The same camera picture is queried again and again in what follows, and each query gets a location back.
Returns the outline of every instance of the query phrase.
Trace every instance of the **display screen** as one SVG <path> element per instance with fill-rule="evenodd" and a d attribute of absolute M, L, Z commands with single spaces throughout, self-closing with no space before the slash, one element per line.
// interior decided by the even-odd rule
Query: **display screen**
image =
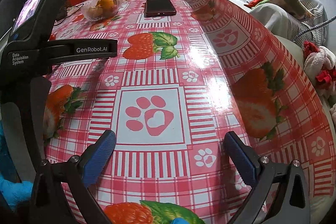
<path fill-rule="evenodd" d="M 37 6 L 41 0 L 27 0 L 24 4 L 16 22 L 13 27 L 13 32 L 15 32 L 18 27 L 20 27 L 24 22 L 30 19 L 36 12 Z"/>

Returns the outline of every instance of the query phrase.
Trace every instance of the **orange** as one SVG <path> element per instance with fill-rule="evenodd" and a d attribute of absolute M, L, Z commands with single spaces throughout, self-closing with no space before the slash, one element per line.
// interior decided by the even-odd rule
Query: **orange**
<path fill-rule="evenodd" d="M 97 5 L 101 6 L 104 10 L 110 10 L 114 2 L 113 0 L 98 0 Z"/>

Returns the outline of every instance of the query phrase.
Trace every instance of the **pink checkered tablecloth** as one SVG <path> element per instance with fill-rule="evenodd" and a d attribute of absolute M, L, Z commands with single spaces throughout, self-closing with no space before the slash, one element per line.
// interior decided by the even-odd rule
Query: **pink checkered tablecloth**
<path fill-rule="evenodd" d="M 54 28 L 57 39 L 117 39 L 118 56 L 64 63 L 51 75 L 51 91 L 70 84 L 87 93 L 46 148 L 47 158 L 80 155 L 111 129 L 117 145 L 91 189 L 102 208 L 175 203 L 207 224 L 227 223 L 250 191 L 222 157 L 221 141 L 233 130 L 259 155 L 299 160 L 311 198 L 332 195 L 331 130 L 287 49 L 228 0 L 171 1 L 171 17 L 145 18 L 146 0 L 124 0 L 112 19 L 93 24 L 78 12 Z M 141 33 L 154 41 L 150 53 L 137 44 Z"/>

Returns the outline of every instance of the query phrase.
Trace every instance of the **table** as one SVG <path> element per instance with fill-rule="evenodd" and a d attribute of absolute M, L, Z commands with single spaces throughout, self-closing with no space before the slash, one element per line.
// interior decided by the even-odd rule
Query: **table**
<path fill-rule="evenodd" d="M 124 1 L 114 18 L 93 24 L 75 14 L 53 30 L 57 39 L 118 39 L 119 55 L 51 75 L 51 91 L 87 90 L 46 147 L 51 162 L 80 155 L 110 128 L 115 152 L 91 189 L 102 208 L 155 204 L 154 217 L 178 210 L 200 224 L 227 223 L 250 191 L 223 157 L 221 141 L 234 130 L 259 155 L 298 159 L 311 197 L 332 194 L 335 149 L 321 102 L 261 23 L 228 0 L 171 0 L 177 14 L 153 18 L 143 16 L 146 0 Z"/>

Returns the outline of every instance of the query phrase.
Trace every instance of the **blanket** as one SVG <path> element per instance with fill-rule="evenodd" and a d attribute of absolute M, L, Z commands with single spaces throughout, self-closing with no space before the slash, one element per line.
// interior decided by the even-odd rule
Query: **blanket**
<path fill-rule="evenodd" d="M 240 0 L 248 3 L 252 0 Z M 309 27 L 327 20 L 327 16 L 322 3 L 319 0 L 300 0 L 300 2 L 315 15 L 313 19 L 305 22 L 296 20 L 285 10 L 274 4 L 263 4 L 250 10 L 249 13 L 258 19 L 273 34 L 293 40 L 296 35 Z M 303 48 L 304 41 L 311 41 L 317 46 L 321 46 L 327 40 L 328 26 L 309 32 L 296 40 L 296 44 Z"/>

